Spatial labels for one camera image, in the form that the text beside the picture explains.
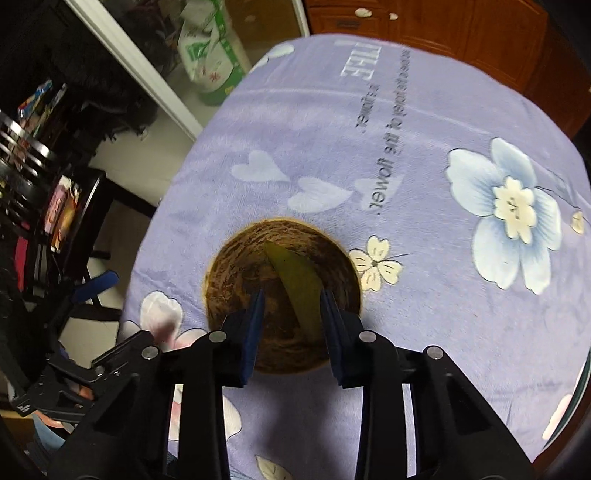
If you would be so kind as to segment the green white rice sack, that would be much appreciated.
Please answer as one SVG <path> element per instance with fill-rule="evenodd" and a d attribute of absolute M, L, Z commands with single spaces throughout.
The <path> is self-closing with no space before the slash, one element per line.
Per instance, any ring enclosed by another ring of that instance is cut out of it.
<path fill-rule="evenodd" d="M 177 51 L 205 105 L 217 106 L 249 73 L 249 58 L 224 1 L 187 1 Z"/>

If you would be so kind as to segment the green fruit peel slice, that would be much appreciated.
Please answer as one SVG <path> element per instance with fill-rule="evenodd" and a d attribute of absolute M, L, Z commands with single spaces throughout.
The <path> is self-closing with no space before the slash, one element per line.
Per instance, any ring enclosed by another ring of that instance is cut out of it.
<path fill-rule="evenodd" d="M 304 336 L 309 342 L 324 339 L 320 308 L 324 287 L 315 265 L 303 255 L 274 243 L 264 243 L 263 251 L 279 274 Z"/>

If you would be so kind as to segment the wooden kitchen cabinets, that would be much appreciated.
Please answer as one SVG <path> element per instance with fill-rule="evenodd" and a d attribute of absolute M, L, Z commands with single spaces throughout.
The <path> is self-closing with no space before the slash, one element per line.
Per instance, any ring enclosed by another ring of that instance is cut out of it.
<path fill-rule="evenodd" d="M 590 72 L 538 1 L 308 1 L 311 32 L 388 40 L 454 58 L 523 94 L 569 137 L 590 118 Z"/>

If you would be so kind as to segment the purple floral tablecloth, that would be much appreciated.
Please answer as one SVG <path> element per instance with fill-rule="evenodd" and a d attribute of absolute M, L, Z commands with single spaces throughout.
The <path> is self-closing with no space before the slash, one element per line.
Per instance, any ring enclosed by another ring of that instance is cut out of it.
<path fill-rule="evenodd" d="M 590 185 L 536 105 L 447 57 L 354 36 L 280 44 L 209 121 L 152 218 L 123 335 L 207 331 L 212 260 L 257 222 L 300 221 L 356 268 L 363 324 L 440 345 L 530 458 L 590 348 Z M 328 361 L 223 396 L 235 479 L 349 479 L 362 393 Z"/>

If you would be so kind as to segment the black side shelf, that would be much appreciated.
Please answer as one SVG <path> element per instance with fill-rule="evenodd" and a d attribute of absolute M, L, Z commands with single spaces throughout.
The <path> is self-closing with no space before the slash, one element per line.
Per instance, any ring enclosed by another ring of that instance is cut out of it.
<path fill-rule="evenodd" d="M 89 259 L 113 203 L 150 218 L 153 204 L 85 162 L 57 156 L 37 134 L 60 103 L 64 88 L 39 85 L 18 108 L 1 116 L 1 224 L 16 237 L 17 288 L 39 303 L 62 280 L 86 283 Z"/>

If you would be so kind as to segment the glass sliding door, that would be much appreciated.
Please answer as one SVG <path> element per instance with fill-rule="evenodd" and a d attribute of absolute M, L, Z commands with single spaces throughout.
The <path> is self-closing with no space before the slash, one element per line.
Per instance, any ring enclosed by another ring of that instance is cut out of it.
<path fill-rule="evenodd" d="M 250 70 L 310 32 L 301 1 L 67 5 L 190 139 Z"/>

